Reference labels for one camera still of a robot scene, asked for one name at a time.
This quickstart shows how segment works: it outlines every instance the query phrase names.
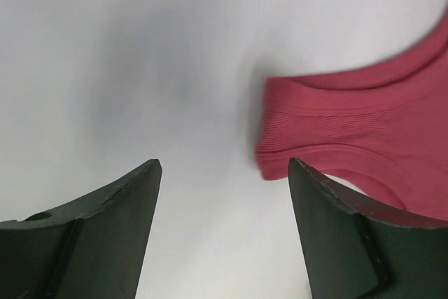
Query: white surface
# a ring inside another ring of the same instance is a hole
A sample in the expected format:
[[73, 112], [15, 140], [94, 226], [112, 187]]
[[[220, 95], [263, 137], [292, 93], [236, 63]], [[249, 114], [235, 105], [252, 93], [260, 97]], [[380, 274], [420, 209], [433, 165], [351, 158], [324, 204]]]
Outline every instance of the white surface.
[[287, 182], [252, 160], [263, 78], [382, 60], [445, 1], [0, 0], [0, 220], [159, 158], [138, 298], [306, 298]]

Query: ribbed fabric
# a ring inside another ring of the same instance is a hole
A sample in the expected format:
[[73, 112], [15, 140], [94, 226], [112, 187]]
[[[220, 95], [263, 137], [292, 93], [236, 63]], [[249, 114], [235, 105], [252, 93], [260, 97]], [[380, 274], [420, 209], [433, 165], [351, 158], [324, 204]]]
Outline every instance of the ribbed fabric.
[[265, 179], [300, 158], [381, 202], [448, 220], [448, 12], [380, 64], [268, 78], [263, 104], [255, 157]]

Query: pink fabric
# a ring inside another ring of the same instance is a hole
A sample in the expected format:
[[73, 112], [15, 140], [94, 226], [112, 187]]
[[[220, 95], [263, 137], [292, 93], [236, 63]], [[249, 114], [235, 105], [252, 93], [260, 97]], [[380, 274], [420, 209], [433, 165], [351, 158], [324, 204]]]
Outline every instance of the pink fabric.
[[268, 78], [263, 104], [255, 156], [265, 179], [300, 158], [381, 202], [448, 220], [448, 13], [380, 64]]

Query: red sock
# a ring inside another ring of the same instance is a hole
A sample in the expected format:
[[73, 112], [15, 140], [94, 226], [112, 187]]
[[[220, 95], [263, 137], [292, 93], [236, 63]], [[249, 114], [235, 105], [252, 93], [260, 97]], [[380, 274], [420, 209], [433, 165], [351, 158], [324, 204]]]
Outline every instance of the red sock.
[[381, 64], [269, 78], [256, 160], [267, 180], [291, 157], [369, 196], [448, 220], [448, 13], [420, 43]]

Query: red cloth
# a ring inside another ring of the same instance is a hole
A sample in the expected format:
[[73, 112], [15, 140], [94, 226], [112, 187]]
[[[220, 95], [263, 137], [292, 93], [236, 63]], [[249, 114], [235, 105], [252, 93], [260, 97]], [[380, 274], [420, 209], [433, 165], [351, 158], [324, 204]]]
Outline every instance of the red cloth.
[[376, 200], [448, 220], [448, 13], [380, 64], [268, 78], [263, 104], [255, 157], [265, 179], [300, 158]]

